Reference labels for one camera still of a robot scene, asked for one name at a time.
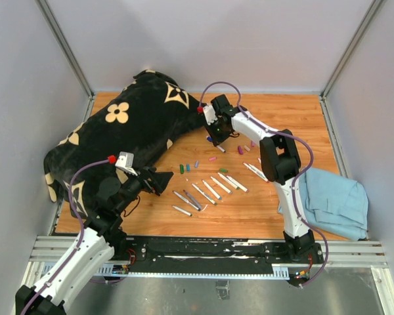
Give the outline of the blue cap whiteboard marker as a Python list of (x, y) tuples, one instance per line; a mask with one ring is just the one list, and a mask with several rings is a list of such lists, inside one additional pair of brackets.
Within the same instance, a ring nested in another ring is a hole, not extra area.
[[(213, 145), (214, 145), (214, 142), (213, 142), (213, 140), (212, 140), (212, 138), (210, 137), (210, 136), (207, 136), (206, 137), (206, 139), (210, 142), (210, 143), (212, 143)], [(222, 153), (226, 153), (226, 150), (222, 147), (222, 146), (220, 146), (220, 145), (214, 145), (218, 150), (220, 150)]]

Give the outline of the dark blue marker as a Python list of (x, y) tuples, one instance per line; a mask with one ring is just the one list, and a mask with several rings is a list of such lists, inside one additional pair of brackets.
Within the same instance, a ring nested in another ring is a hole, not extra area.
[(180, 198), (181, 200), (183, 200), (185, 203), (189, 204), (191, 207), (193, 207), (195, 210), (200, 211), (201, 209), (195, 205), (193, 202), (191, 202), (190, 200), (186, 199), (184, 196), (182, 196), (180, 193), (176, 192), (173, 190), (173, 193)]

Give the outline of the black cap whiteboard marker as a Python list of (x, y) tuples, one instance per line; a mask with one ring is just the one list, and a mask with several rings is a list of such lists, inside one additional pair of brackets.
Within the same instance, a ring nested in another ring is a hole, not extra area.
[(187, 215), (187, 216), (189, 216), (189, 217), (192, 216), (192, 213), (190, 213), (190, 212), (188, 212), (188, 211), (186, 211), (186, 210), (184, 210), (184, 209), (182, 209), (182, 208), (180, 208), (180, 207), (177, 207), (177, 206), (175, 206), (175, 205), (172, 205), (172, 208), (174, 208), (175, 210), (177, 210), (177, 211), (179, 211), (179, 212), (181, 212), (181, 213), (183, 213), (183, 214), (185, 214), (185, 215)]

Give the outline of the green cap white marker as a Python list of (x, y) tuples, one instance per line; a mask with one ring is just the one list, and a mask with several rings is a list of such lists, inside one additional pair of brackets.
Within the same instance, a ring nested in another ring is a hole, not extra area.
[(225, 182), (227, 182), (229, 185), (231, 185), (234, 189), (239, 190), (240, 187), (237, 186), (235, 183), (233, 183), (233, 181), (231, 181), (230, 179), (228, 179), (225, 175), (223, 175), (222, 173), (217, 173)]

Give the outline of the light blue marker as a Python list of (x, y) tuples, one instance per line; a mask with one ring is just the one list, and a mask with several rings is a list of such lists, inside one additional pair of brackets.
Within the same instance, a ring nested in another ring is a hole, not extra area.
[(207, 187), (207, 189), (218, 199), (222, 200), (222, 197), (214, 190), (212, 186), (210, 186), (205, 180), (202, 180), (204, 186)]

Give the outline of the purple marker grey body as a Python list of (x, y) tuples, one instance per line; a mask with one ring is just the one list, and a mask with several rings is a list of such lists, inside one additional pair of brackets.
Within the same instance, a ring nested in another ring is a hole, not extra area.
[(186, 190), (183, 190), (183, 192), (186, 194), (186, 196), (190, 199), (190, 201), (197, 206), (198, 210), (201, 211), (203, 209), (202, 205), (197, 201), (195, 197), (192, 196), (191, 193), (187, 192)]

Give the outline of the magenta cap marker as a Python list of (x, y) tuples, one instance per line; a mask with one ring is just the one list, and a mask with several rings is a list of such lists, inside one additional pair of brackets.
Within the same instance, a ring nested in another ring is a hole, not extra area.
[(258, 177), (260, 177), (261, 179), (263, 179), (265, 182), (268, 182), (268, 179), (266, 178), (266, 176), (256, 167), (254, 167), (253, 165), (250, 165), (248, 163), (243, 163), (247, 169), (249, 169), (250, 171), (252, 171), (254, 174), (256, 174)]

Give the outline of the lavender cap marker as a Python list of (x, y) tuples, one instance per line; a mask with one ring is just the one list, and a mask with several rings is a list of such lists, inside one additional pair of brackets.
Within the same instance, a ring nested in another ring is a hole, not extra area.
[(210, 176), (211, 180), (216, 183), (216, 185), (218, 185), (218, 187), (220, 187), (221, 189), (223, 189), (226, 193), (228, 194), (232, 194), (232, 191), (230, 189), (228, 189), (224, 184), (222, 184), (219, 180), (217, 180), (215, 177)]

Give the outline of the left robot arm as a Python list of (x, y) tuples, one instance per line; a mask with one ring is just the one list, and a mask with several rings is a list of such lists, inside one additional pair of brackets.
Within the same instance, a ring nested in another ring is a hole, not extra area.
[(16, 292), (16, 314), (65, 314), (106, 261), (126, 255), (127, 235), (120, 230), (125, 208), (141, 192), (159, 196), (172, 177), (172, 172), (144, 167), (125, 183), (104, 179), (93, 210), (80, 220), (81, 230), (65, 254), (39, 281)]

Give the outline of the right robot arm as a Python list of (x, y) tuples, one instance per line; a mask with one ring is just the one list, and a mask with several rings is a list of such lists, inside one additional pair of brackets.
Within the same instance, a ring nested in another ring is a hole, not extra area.
[(247, 109), (232, 106), (223, 94), (210, 104), (199, 105), (198, 112), (205, 117), (205, 128), (214, 145), (224, 142), (233, 132), (258, 143), (261, 170), (276, 189), (284, 218), (284, 254), (293, 263), (302, 261), (315, 238), (307, 226), (299, 193), (301, 160), (292, 132), (269, 127)]

